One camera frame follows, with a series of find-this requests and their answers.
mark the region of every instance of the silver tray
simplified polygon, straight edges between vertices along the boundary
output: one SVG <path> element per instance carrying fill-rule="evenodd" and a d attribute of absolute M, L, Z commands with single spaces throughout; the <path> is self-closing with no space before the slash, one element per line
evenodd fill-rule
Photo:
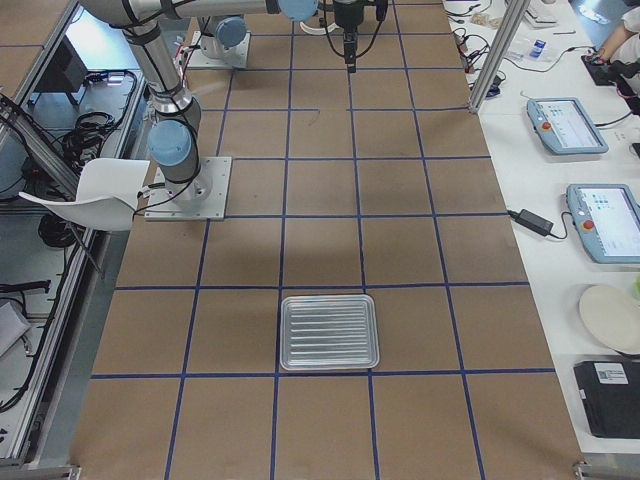
<path fill-rule="evenodd" d="M 376 313 L 368 295 L 286 298 L 280 329 L 285 370 L 372 368 L 380 361 Z"/>

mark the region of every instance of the person's arm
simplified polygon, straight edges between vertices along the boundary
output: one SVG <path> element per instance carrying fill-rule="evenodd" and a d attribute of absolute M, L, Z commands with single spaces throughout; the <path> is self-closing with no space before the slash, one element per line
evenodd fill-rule
<path fill-rule="evenodd" d="M 620 45 L 622 45 L 634 35 L 637 35 L 637 33 L 627 30 L 624 27 L 624 24 L 618 25 L 602 44 L 600 50 L 598 50 L 598 57 L 600 57 L 602 60 L 610 60 L 616 50 L 620 48 Z"/>

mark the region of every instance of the blue joint cap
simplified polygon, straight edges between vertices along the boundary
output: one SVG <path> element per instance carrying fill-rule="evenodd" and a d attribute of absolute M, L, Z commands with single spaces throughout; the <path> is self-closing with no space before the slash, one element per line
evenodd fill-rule
<path fill-rule="evenodd" d="M 302 22 L 315 15 L 318 0 L 278 0 L 282 13 L 294 22 Z"/>
<path fill-rule="evenodd" d="M 235 47 L 247 35 L 247 24 L 242 17 L 227 17 L 218 23 L 214 35 L 224 47 Z"/>
<path fill-rule="evenodd" d="M 165 167 L 175 167 L 189 157 L 193 139 L 184 124 L 165 120 L 153 126 L 147 146 L 156 162 Z"/>

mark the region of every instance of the white chair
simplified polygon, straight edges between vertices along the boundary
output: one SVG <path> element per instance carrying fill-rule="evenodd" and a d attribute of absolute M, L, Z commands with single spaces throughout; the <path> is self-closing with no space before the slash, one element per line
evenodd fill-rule
<path fill-rule="evenodd" d="M 73 202 L 45 200 L 25 192 L 19 195 L 76 225 L 94 230 L 131 230 L 137 195 L 148 168 L 148 160 L 96 158 L 82 169 Z"/>

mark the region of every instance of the tablet screen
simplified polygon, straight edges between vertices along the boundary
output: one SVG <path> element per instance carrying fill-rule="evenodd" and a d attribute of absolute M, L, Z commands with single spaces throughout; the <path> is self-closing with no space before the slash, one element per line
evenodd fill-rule
<path fill-rule="evenodd" d="M 622 188 L 581 188 L 604 255 L 640 256 L 640 223 Z"/>
<path fill-rule="evenodd" d="M 538 102 L 564 148 L 599 147 L 601 142 L 572 100 Z"/>

